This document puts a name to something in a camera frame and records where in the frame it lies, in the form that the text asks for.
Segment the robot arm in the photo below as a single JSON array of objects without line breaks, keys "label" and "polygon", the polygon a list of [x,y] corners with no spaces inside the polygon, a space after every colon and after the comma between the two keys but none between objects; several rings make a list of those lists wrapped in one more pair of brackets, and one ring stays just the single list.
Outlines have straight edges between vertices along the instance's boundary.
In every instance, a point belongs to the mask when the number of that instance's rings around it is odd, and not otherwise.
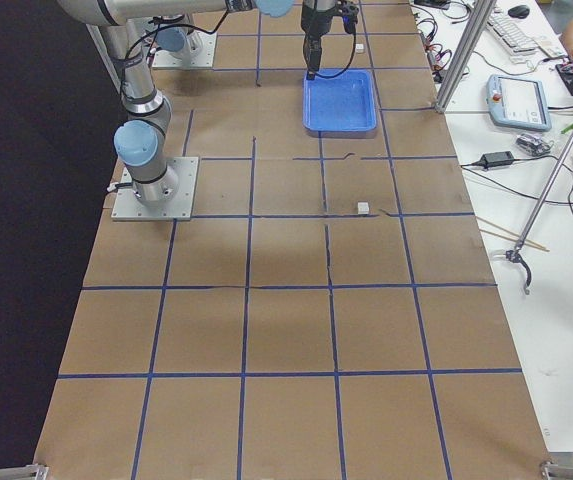
[{"label": "robot arm", "polygon": [[131,220],[188,218],[199,160],[163,153],[172,109],[155,86],[143,43],[165,31],[177,31],[184,40],[180,50],[188,51],[198,33],[216,33],[183,21],[194,13],[221,11],[228,16],[257,9],[280,17],[290,11],[292,3],[278,1],[276,10],[269,1],[87,0],[61,1],[59,5],[101,39],[98,51],[107,70],[116,76],[127,113],[127,121],[115,131],[113,143],[130,175],[130,193],[117,198],[116,211],[127,208]]},{"label": "robot arm", "polygon": [[[165,50],[180,58],[187,54],[191,60],[197,52],[199,43],[198,34],[213,36],[217,33],[227,15],[233,12],[233,7],[222,15],[212,30],[204,30],[193,25],[187,15],[180,15],[174,19],[153,19],[153,42],[161,50]],[[302,56],[306,66],[306,79],[315,80],[317,77],[332,79],[342,75],[350,66],[354,58],[356,46],[356,26],[358,23],[359,8],[353,1],[303,1],[301,7],[300,27],[304,33]],[[347,65],[338,73],[325,75],[320,71],[322,60],[322,37],[330,32],[333,19],[342,19],[344,32],[353,37],[353,46]]]}]

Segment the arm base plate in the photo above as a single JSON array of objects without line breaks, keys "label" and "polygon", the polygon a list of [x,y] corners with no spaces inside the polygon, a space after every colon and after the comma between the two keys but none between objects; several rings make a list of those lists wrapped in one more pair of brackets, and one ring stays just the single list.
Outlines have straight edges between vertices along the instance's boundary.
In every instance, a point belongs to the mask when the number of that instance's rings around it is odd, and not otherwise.
[{"label": "arm base plate", "polygon": [[165,175],[155,183],[135,182],[126,167],[116,190],[114,221],[190,221],[199,171],[198,157],[167,157]]},{"label": "arm base plate", "polygon": [[152,68],[157,70],[210,69],[214,64],[217,34],[181,28],[161,31],[156,37]]}]

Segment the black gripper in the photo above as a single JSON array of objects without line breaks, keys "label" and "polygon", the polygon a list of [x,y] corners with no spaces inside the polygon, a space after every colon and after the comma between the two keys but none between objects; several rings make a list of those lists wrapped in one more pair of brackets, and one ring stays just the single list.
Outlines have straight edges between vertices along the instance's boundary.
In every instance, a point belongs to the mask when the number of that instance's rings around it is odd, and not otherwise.
[{"label": "black gripper", "polygon": [[306,79],[314,80],[322,58],[321,39],[330,32],[335,17],[342,19],[347,34],[356,33],[359,8],[353,1],[346,0],[305,0],[302,3],[300,26],[305,34]]}]

